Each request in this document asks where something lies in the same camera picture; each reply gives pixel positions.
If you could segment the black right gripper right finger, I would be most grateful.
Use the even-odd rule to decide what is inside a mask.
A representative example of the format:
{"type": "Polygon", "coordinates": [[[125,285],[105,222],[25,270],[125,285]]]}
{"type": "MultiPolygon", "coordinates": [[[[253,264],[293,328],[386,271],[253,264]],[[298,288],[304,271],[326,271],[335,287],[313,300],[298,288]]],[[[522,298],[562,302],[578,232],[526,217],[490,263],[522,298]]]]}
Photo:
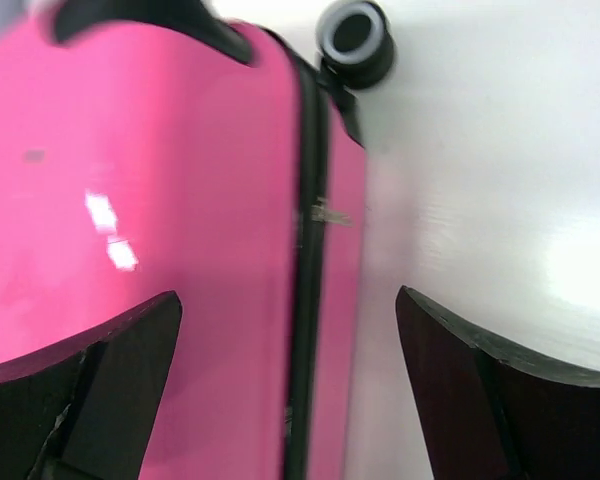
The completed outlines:
{"type": "Polygon", "coordinates": [[[600,479],[600,371],[396,298],[402,352],[437,479],[600,479]]]}

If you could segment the pink hard-shell suitcase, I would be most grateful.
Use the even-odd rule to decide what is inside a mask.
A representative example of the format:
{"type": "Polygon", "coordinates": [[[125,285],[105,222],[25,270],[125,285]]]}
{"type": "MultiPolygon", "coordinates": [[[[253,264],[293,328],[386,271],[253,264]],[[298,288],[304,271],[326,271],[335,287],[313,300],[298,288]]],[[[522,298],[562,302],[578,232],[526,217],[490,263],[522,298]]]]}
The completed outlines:
{"type": "Polygon", "coordinates": [[[340,479],[365,215],[355,94],[395,47],[339,1],[307,62],[201,1],[65,1],[0,38],[0,364],[173,291],[136,479],[340,479]]]}

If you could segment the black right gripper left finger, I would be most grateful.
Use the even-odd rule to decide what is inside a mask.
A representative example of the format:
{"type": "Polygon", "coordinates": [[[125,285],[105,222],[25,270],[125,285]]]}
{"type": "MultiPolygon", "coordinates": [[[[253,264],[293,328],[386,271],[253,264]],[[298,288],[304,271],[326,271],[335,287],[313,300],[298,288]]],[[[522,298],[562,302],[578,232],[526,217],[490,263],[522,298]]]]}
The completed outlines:
{"type": "Polygon", "coordinates": [[[173,291],[0,364],[0,479],[136,479],[182,319],[173,291]]]}

